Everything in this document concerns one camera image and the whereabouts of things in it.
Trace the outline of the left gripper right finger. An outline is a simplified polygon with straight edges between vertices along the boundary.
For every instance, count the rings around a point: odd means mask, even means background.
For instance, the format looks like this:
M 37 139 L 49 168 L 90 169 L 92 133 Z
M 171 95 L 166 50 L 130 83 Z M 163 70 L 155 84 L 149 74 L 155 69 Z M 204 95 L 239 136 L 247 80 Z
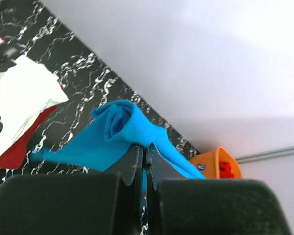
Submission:
M 146 150 L 151 235 L 289 235 L 280 203 L 257 180 L 183 177 L 159 153 Z

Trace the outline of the bright red t shirt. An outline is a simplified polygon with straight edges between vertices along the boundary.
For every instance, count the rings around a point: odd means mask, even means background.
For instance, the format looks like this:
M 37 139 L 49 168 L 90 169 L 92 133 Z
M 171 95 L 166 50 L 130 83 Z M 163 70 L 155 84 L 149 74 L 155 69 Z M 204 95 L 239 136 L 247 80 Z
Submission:
M 219 177 L 222 179 L 234 178 L 232 166 L 229 162 L 219 162 Z

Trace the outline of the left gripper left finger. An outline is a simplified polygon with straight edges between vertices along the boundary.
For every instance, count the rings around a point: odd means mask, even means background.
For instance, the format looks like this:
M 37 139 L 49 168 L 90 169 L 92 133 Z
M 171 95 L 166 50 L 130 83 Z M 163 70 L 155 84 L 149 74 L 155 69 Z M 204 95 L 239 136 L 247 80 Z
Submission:
M 133 145 L 105 172 L 9 178 L 0 235 L 137 235 L 144 150 Z

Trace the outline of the orange plastic basket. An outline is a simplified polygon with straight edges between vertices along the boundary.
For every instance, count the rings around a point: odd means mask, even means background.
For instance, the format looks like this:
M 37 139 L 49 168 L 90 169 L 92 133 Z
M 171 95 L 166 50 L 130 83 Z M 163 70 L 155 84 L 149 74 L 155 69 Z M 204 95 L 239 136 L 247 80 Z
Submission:
M 231 164 L 234 174 L 233 179 L 242 178 L 242 172 L 238 162 L 223 147 L 218 147 L 213 151 L 198 154 L 192 157 L 189 161 L 208 179 L 220 179 L 219 162 L 229 162 Z

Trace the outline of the blue t shirt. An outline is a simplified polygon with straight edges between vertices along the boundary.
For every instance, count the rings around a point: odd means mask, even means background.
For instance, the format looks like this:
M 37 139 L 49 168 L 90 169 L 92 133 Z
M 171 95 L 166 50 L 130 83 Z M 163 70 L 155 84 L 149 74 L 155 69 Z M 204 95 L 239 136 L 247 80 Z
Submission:
M 155 144 L 161 156 L 188 179 L 205 177 L 170 143 L 164 128 L 152 124 L 138 106 L 116 100 L 92 111 L 95 119 L 62 149 L 43 148 L 31 155 L 33 161 L 71 164 L 104 172 L 137 144 Z

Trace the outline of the white t shirt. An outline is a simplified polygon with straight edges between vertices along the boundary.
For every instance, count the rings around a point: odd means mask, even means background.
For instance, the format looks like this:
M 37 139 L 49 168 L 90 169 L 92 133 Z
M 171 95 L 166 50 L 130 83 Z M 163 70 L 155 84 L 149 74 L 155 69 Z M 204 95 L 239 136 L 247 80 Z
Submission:
M 56 75 L 0 37 L 0 170 L 21 166 L 33 134 L 67 101 Z

